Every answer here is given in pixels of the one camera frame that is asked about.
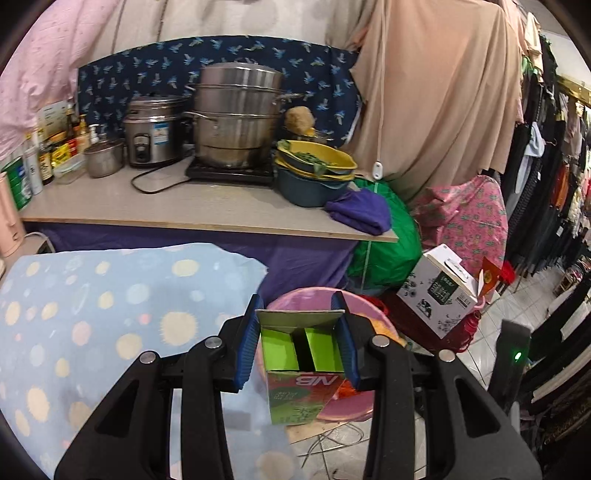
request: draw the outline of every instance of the folded purple cloth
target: folded purple cloth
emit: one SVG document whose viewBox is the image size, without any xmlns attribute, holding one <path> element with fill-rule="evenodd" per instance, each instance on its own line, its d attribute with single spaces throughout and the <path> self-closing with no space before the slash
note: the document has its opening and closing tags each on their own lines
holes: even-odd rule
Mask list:
<svg viewBox="0 0 591 480">
<path fill-rule="evenodd" d="M 382 235 L 392 228 L 388 202 L 368 189 L 347 190 L 338 199 L 327 202 L 324 209 L 333 220 L 370 235 Z"/>
</svg>

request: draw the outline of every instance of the pink floral bag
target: pink floral bag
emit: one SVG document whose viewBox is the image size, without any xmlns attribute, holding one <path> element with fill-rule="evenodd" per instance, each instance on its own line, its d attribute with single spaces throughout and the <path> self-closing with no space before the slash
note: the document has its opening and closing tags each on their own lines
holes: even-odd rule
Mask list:
<svg viewBox="0 0 591 480">
<path fill-rule="evenodd" d="M 474 277 L 488 258 L 503 266 L 507 215 L 499 184 L 486 175 L 453 187 L 430 187 L 411 205 L 423 248 L 446 244 Z"/>
</svg>

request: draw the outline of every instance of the green can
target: green can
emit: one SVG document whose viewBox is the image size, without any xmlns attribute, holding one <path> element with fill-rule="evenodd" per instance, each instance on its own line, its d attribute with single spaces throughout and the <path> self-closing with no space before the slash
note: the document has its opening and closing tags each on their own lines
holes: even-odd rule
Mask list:
<svg viewBox="0 0 591 480">
<path fill-rule="evenodd" d="M 22 157 L 15 158 L 2 171 L 7 173 L 14 203 L 17 204 L 17 209 L 21 210 L 31 201 L 33 196 Z"/>
</svg>

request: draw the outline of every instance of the pink fabric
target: pink fabric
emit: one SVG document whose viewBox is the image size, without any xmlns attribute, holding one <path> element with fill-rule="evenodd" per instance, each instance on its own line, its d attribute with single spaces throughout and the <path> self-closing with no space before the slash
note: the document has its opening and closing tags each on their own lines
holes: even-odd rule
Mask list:
<svg viewBox="0 0 591 480">
<path fill-rule="evenodd" d="M 456 187 L 432 187 L 411 206 L 424 248 L 446 244 L 474 277 L 488 258 L 499 268 L 505 258 L 507 215 L 499 184 L 485 175 Z"/>
<path fill-rule="evenodd" d="M 73 97 L 77 68 L 121 0 L 57 0 L 31 27 L 0 76 L 0 159 L 46 105 Z"/>
</svg>

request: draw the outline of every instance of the green box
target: green box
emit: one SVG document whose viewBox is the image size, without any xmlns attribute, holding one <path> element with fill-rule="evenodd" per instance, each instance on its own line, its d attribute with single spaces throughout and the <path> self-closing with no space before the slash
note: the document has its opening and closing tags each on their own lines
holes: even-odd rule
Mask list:
<svg viewBox="0 0 591 480">
<path fill-rule="evenodd" d="M 273 424 L 313 421 L 345 379 L 334 335 L 344 310 L 256 311 Z"/>
</svg>

